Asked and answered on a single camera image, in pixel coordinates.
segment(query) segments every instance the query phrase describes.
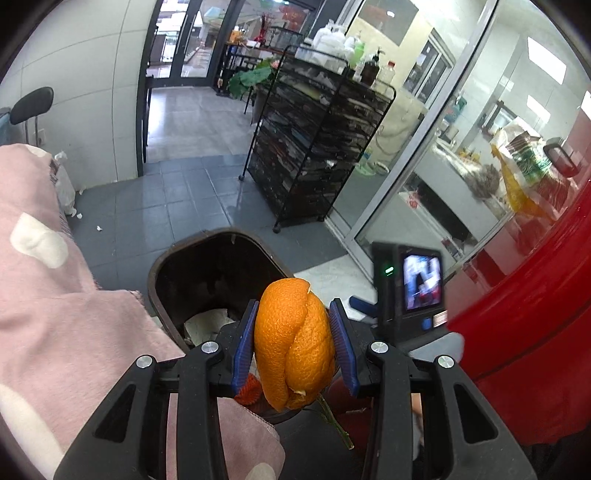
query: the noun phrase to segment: storefront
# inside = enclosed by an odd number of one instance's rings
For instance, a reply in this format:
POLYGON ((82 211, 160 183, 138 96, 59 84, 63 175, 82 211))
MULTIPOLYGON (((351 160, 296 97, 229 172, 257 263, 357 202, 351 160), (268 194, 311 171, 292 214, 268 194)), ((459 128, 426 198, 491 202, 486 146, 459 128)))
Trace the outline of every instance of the storefront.
POLYGON ((523 262, 587 182, 577 131, 591 127, 589 77, 530 0, 356 0, 339 21, 395 62, 397 98, 330 220, 368 276, 374 241, 439 249, 453 317, 523 262), (512 207, 491 153, 517 117, 534 137, 575 150, 576 175, 559 175, 564 198, 539 199, 547 214, 512 207))

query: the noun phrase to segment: white plastic bag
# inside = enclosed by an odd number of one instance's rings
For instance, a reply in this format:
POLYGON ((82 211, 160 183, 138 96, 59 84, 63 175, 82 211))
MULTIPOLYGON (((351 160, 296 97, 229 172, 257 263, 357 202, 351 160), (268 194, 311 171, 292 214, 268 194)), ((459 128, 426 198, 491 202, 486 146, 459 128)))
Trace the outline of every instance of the white plastic bag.
POLYGON ((64 152, 59 152, 55 156, 55 159, 60 165, 56 174, 57 199, 59 200, 60 206, 63 208, 66 215, 75 215, 76 209, 74 208, 74 202, 76 201, 76 191, 74 190, 72 182, 70 181, 70 177, 68 176, 63 165, 68 157, 64 152))

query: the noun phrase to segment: pink fabric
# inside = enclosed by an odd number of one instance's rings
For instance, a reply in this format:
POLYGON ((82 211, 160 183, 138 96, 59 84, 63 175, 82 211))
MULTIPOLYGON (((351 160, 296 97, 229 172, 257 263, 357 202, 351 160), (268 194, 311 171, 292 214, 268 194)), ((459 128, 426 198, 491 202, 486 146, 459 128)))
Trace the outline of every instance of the pink fabric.
MULTIPOLYGON (((0 387, 20 395, 65 452, 138 356, 149 353, 162 361, 182 353, 131 292, 97 289, 82 253, 65 233, 59 235, 67 259, 57 268, 11 243, 23 213, 60 232, 51 156, 30 150, 0 147, 0 387)), ((169 460, 174 460, 175 411, 176 404, 169 421, 169 460)), ((261 462, 279 476, 285 454, 274 429, 233 400, 219 402, 219 416, 230 479, 245 479, 261 462)), ((176 476, 174 465, 169 462, 169 478, 176 476)))

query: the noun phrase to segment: silver bolt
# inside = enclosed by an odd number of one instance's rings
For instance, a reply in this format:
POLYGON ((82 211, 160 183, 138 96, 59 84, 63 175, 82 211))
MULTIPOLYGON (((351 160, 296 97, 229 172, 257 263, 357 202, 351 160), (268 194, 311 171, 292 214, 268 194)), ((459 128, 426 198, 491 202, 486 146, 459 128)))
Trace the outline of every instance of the silver bolt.
POLYGON ((205 342, 202 346, 201 346, 201 351, 203 353, 215 353, 217 352, 217 349, 219 348, 219 345, 216 342, 205 342))
POLYGON ((149 355, 142 355, 135 361, 135 364, 140 368, 149 367, 152 365, 152 357, 149 355))
POLYGON ((437 359, 437 363, 441 365, 443 368, 451 368, 453 367, 454 361, 452 357, 442 355, 437 359))
POLYGON ((386 353, 388 351, 388 344, 383 342, 374 342, 371 344, 371 349, 376 353, 386 353))

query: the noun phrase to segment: camera screen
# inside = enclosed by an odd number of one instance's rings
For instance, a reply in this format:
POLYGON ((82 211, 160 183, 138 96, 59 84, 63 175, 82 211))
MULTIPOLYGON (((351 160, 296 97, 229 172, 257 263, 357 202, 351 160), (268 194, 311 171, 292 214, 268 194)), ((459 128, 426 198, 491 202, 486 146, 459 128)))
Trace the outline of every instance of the camera screen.
POLYGON ((409 255, 402 268, 407 311, 441 303, 441 265, 437 257, 409 255))

